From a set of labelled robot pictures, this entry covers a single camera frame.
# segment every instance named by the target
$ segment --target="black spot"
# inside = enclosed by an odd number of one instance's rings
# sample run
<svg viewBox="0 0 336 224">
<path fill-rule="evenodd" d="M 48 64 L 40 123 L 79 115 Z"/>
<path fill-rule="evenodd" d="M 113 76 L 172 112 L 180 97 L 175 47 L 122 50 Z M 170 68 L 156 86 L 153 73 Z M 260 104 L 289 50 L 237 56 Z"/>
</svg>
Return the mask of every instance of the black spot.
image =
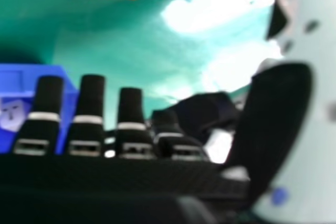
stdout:
<svg viewBox="0 0 336 224">
<path fill-rule="evenodd" d="M 294 46 L 294 42 L 292 40 L 287 41 L 284 48 L 282 49 L 282 52 L 283 53 L 288 52 L 290 49 L 292 49 L 293 46 Z"/>
<path fill-rule="evenodd" d="M 314 30 L 316 30 L 319 27 L 320 23 L 317 20 L 312 20 L 310 22 L 307 23 L 306 27 L 305 27 L 305 33 L 311 33 Z"/>
</svg>

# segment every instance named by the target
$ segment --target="blue plastic bin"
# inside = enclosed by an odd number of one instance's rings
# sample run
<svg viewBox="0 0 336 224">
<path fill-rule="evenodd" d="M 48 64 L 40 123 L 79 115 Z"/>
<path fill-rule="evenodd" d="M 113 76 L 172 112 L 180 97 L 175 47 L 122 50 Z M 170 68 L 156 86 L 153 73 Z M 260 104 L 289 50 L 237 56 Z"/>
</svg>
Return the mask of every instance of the blue plastic bin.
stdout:
<svg viewBox="0 0 336 224">
<path fill-rule="evenodd" d="M 0 98 L 3 104 L 20 99 L 25 104 L 28 104 L 28 106 L 31 106 L 38 78 L 46 75 L 60 76 L 65 81 L 60 133 L 56 146 L 56 154 L 61 154 L 78 97 L 78 90 L 71 83 L 62 67 L 0 64 Z M 9 151 L 14 136 L 15 132 L 0 128 L 0 153 L 7 153 Z"/>
</svg>

